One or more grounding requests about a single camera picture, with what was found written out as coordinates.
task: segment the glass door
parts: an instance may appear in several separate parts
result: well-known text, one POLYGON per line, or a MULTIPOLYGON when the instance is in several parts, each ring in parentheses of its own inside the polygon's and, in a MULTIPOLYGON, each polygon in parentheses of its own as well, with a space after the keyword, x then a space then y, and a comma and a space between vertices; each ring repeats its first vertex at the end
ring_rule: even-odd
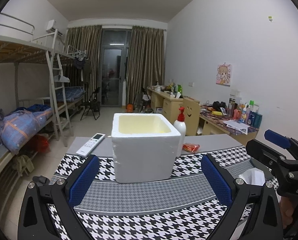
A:
POLYGON ((103 30, 99 80, 102 106, 122 106, 130 36, 130 30, 103 30))
POLYGON ((104 49, 101 81, 101 104, 119 106, 122 49, 104 49))

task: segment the black and white houndstooth pattern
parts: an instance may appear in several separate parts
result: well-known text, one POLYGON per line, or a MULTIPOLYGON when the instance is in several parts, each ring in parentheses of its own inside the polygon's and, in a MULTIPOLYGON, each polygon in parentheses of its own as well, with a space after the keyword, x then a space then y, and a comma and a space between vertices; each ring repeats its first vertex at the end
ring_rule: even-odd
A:
MULTIPOLYGON (((250 159, 250 156, 246 153, 244 146, 214 152, 183 155, 176 158, 171 177, 201 173, 200 160, 203 155, 208 153, 211 153, 219 165, 224 167, 250 159)), ((113 159, 100 157, 99 160, 100 169, 95 179, 115 180, 113 159)), ((71 172, 80 167, 84 161, 85 158, 83 157, 65 155, 55 173, 63 176, 69 176, 71 172)))
MULTIPOLYGON (((53 205, 51 216, 63 240, 70 240, 53 205)), ((206 239, 226 211, 217 199, 179 210, 140 216, 106 216, 77 212, 95 240, 206 239)), ((246 208, 241 220, 250 212, 246 208)))

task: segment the green bottle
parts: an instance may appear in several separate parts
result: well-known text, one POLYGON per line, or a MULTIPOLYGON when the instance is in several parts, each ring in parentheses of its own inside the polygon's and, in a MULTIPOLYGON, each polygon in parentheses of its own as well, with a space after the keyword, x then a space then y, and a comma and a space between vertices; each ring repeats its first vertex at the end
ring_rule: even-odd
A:
POLYGON ((181 85, 178 85, 178 92, 182 94, 182 87, 181 87, 181 85))

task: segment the wooden bed slats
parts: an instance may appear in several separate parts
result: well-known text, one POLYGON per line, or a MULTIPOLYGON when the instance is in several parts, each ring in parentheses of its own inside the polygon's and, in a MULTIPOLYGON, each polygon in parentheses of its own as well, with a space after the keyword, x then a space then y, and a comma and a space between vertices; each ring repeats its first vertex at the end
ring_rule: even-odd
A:
MULTIPOLYGON (((41 49, 34 46, 24 44, 0 41, 0 63, 32 63, 32 64, 47 64, 45 51, 51 52, 50 48, 41 49)), ((73 58, 66 57, 60 54, 60 59, 63 65, 72 64, 73 58)))

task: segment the blue bedding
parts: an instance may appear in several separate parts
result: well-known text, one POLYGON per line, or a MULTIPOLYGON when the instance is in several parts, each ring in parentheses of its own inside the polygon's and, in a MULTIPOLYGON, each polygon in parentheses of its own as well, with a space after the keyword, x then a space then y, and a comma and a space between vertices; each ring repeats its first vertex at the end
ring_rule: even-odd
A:
MULTIPOLYGON (((65 87, 65 95, 67 102, 75 101, 75 99, 82 97, 84 93, 85 90, 83 89, 83 87, 65 87)), ((56 98, 58 103, 64 101, 62 89, 56 90, 56 98)))
POLYGON ((6 117, 1 110, 0 144, 3 143, 10 152, 18 154, 19 150, 44 127, 51 115, 51 108, 44 105, 17 110, 6 117))

